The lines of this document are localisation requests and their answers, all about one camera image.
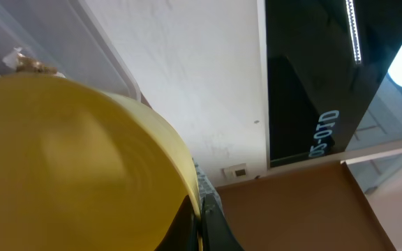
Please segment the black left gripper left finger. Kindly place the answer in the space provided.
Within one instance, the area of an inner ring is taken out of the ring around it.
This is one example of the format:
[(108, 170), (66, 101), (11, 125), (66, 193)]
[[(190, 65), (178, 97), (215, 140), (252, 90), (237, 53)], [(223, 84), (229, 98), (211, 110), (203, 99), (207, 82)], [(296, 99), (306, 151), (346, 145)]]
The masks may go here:
[(155, 251), (199, 251), (198, 219), (185, 196), (166, 235)]

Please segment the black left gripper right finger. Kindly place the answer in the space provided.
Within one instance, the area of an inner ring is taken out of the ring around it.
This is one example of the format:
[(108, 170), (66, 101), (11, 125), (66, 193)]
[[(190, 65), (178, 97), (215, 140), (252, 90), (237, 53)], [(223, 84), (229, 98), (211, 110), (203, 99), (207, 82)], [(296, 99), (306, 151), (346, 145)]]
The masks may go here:
[(244, 251), (212, 194), (202, 201), (201, 225), (204, 251)]

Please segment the yellow plastic bowl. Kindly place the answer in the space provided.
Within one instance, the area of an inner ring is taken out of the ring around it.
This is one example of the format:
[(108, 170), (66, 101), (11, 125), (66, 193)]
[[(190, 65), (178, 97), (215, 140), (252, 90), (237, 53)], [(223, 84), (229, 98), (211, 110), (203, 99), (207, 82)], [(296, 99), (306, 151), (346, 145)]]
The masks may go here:
[(146, 105), (66, 78), (0, 77), (0, 250), (155, 250), (194, 163)]

